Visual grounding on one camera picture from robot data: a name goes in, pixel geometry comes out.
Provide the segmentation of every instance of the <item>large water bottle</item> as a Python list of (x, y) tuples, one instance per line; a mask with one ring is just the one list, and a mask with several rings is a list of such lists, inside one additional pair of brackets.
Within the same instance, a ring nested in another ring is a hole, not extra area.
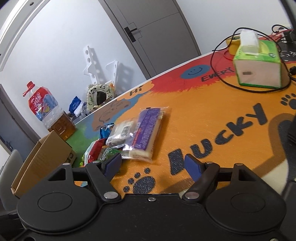
[(29, 108), (42, 121), (49, 132), (55, 131), (63, 140), (67, 140), (74, 132), (75, 125), (59, 106), (57, 100), (45, 87), (37, 87), (30, 81), (27, 84)]

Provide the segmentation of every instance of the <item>gray door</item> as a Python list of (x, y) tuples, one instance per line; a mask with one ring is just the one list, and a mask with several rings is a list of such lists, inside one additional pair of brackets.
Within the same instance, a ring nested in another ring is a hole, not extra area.
[(105, 1), (151, 77), (200, 55), (175, 1)]
[(39, 139), (0, 84), (0, 140), (10, 151), (18, 150), (25, 161)]
[(19, 151), (23, 161), (28, 157), (35, 144), (13, 120), (0, 101), (0, 139), (10, 149)]

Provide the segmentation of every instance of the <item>white tissue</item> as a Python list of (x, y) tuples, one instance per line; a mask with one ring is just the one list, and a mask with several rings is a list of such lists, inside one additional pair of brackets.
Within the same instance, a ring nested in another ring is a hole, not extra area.
[(240, 34), (241, 50), (246, 54), (258, 55), (259, 39), (253, 30), (243, 29)]
[(74, 114), (76, 117), (78, 117), (80, 115), (80, 113), (82, 112), (83, 104), (84, 104), (84, 102), (81, 101), (79, 106), (77, 106), (77, 108), (74, 110)]

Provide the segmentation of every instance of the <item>white wall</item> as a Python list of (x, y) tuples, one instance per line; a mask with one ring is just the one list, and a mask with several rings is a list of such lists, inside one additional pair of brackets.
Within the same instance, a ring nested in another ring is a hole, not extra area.
[(8, 157), (9, 157), (8, 152), (3, 148), (2, 145), (0, 145), (0, 170), (1, 170), (1, 167), (4, 166), (4, 164), (7, 161)]
[(23, 97), (26, 84), (33, 81), (47, 87), (62, 108), (90, 84), (83, 75), (83, 48), (94, 48), (103, 75), (105, 66), (118, 60), (121, 91), (145, 81), (139, 66), (98, 0), (50, 0), (33, 19), (14, 47), (0, 72), (0, 83), (25, 120), (41, 137), (48, 132)]
[(270, 34), (272, 25), (290, 24), (279, 0), (177, 0), (177, 2), (202, 54), (213, 50), (239, 27), (254, 28)]

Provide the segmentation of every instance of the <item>black cable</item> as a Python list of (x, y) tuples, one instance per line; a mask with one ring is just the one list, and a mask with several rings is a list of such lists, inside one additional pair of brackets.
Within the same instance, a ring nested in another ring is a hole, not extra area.
[(285, 27), (285, 26), (283, 26), (283, 25), (275, 24), (275, 25), (273, 25), (273, 26), (271, 27), (272, 32), (275, 33), (275, 34), (277, 34), (278, 32), (274, 31), (274, 27), (282, 27), (282, 28), (284, 28), (284, 29), (289, 29), (289, 28), (287, 28), (287, 27)]
[(281, 42), (281, 41), (286, 41), (286, 40), (283, 40), (285, 37), (286, 37), (286, 36), (282, 36), (282, 37), (280, 37), (279, 39), (276, 40), (276, 42), (278, 43), (278, 42)]
[(291, 40), (292, 40), (292, 43), (293, 43), (294, 47), (296, 48), (296, 43), (295, 43), (295, 41), (293, 40), (292, 32), (290, 32), (290, 38), (291, 38)]
[(272, 39), (270, 36), (268, 36), (267, 34), (265, 34), (265, 33), (263, 33), (263, 32), (260, 32), (260, 31), (258, 31), (258, 30), (256, 30), (256, 29), (253, 29), (253, 28), (238, 28), (238, 29), (236, 29), (236, 30), (233, 32), (233, 34), (232, 34), (231, 36), (228, 36), (228, 37), (225, 38), (223, 41), (221, 41), (220, 44), (218, 44), (218, 46), (213, 50), (213, 54), (212, 54), (212, 56), (211, 56), (211, 60), (210, 60), (210, 66), (211, 66), (212, 70), (214, 71), (215, 75), (218, 76), (218, 78), (219, 78), (224, 84), (226, 84), (226, 85), (228, 85), (228, 86), (230, 86), (230, 87), (233, 87), (233, 88), (235, 88), (235, 89), (239, 89), (239, 90), (243, 90), (243, 91), (251, 92), (251, 93), (270, 93), (270, 92), (275, 92), (275, 91), (284, 90), (284, 89), (288, 88), (288, 87), (291, 85), (291, 81), (296, 81), (296, 79), (293, 78), (293, 77), (290, 75), (289, 70), (288, 70), (288, 68), (287, 68), (287, 66), (286, 66), (286, 64), (285, 64), (285, 62), (283, 61), (283, 59), (282, 59), (281, 57), (280, 57), (280, 59), (282, 60), (284, 66), (285, 66), (285, 68), (286, 68), (286, 70), (287, 70), (287, 73), (288, 73), (288, 75), (289, 75), (289, 78), (290, 78), (289, 83), (288, 83), (286, 86), (284, 86), (284, 87), (277, 88), (277, 89), (272, 89), (272, 90), (266, 90), (266, 91), (255, 91), (255, 90), (249, 90), (249, 89), (245, 89), (245, 88), (242, 88), (242, 87), (239, 87), (239, 86), (236, 86), (236, 85), (230, 84), (230, 83), (226, 82), (225, 80), (223, 80), (223, 79), (217, 74), (217, 72), (215, 71), (215, 69), (214, 69), (214, 67), (213, 67), (213, 64), (212, 64), (213, 57), (214, 57), (215, 52), (217, 51), (217, 48), (218, 48), (218, 47), (219, 47), (219, 46), (220, 46), (220, 45), (221, 45), (226, 39), (228, 39), (228, 38), (230, 38), (230, 37), (231, 37), (230, 43), (228, 44), (228, 46), (227, 46), (226, 48), (228, 48), (228, 47), (231, 45), (231, 42), (232, 42), (232, 40), (233, 40), (233, 37), (234, 37), (235, 33), (236, 33), (238, 30), (240, 30), (240, 29), (253, 30), (253, 31), (256, 31), (256, 32), (258, 32), (258, 33), (260, 33), (260, 34), (263, 34), (264, 37), (268, 37), (268, 38), (270, 38), (270, 39), (271, 39), (272, 41), (274, 41), (275, 44), (280, 48), (280, 46), (278, 45), (278, 43), (277, 43), (274, 39)]
[[(262, 37), (265, 37), (265, 38), (266, 38), (266, 40), (269, 40), (269, 39), (273, 40), (273, 38), (272, 38), (272, 37), (270, 37), (270, 36), (268, 36), (268, 35), (266, 35), (266, 36), (264, 36), (264, 35), (261, 35), (261, 34), (257, 34), (257, 35), (259, 35), (259, 36), (262, 36)], [(281, 52), (281, 46), (279, 46), (279, 45), (277, 44), (277, 42), (276, 42), (276, 41), (274, 41), (274, 42), (276, 43), (277, 47), (279, 48), (279, 52)]]
[(279, 40), (279, 41), (277, 41), (277, 42), (278, 42), (278, 43), (279, 43), (279, 42), (283, 42), (284, 44), (286, 44), (286, 43), (291, 43), (291, 44), (292, 44), (292, 43), (293, 43), (293, 42), (287, 41), (286, 39), (281, 39), (281, 40)]
[[(230, 37), (232, 37), (232, 39), (231, 39), (231, 41), (230, 41), (230, 43), (232, 42), (232, 40), (233, 40), (233, 37), (234, 36), (236, 36), (236, 35), (240, 35), (240, 34), (234, 34), (234, 35), (231, 35), (231, 36), (229, 36), (229, 38)], [(264, 35), (261, 35), (261, 34), (258, 34), (259, 36), (262, 36), (262, 37), (264, 37), (264, 38), (266, 38), (266, 39), (272, 39), (270, 36), (268, 36), (268, 35), (266, 35), (266, 36), (264, 36)], [(226, 46), (225, 48), (223, 48), (223, 49), (217, 49), (216, 51), (221, 51), (221, 50), (225, 50), (225, 49), (227, 49), (228, 48), (228, 46)]]

